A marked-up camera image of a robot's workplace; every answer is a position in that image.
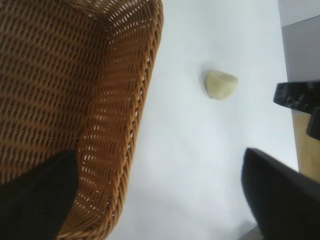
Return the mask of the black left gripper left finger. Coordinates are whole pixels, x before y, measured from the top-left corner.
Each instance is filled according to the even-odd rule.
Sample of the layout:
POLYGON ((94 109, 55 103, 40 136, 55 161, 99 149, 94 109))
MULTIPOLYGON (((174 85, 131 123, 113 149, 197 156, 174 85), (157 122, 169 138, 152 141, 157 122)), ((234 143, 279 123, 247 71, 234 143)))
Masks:
POLYGON ((75 200, 76 152, 64 150, 0 187, 2 240, 55 240, 75 200))

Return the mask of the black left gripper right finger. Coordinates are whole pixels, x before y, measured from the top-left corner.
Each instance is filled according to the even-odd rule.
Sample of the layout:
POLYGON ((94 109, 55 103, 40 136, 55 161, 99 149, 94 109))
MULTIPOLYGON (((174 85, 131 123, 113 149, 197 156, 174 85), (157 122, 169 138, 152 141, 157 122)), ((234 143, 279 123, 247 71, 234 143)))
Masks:
POLYGON ((266 240, 320 238, 320 184, 257 148, 247 148, 241 184, 266 240))

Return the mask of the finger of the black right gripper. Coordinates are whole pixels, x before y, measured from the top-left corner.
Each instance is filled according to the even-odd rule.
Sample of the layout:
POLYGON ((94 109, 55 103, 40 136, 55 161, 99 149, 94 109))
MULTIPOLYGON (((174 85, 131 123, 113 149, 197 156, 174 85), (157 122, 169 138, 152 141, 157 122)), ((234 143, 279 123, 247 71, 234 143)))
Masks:
POLYGON ((312 113, 320 106, 320 81, 291 81, 278 83, 273 102, 303 113, 312 113))
POLYGON ((306 133, 311 138, 320 140, 320 107, 314 108, 307 126, 306 133))

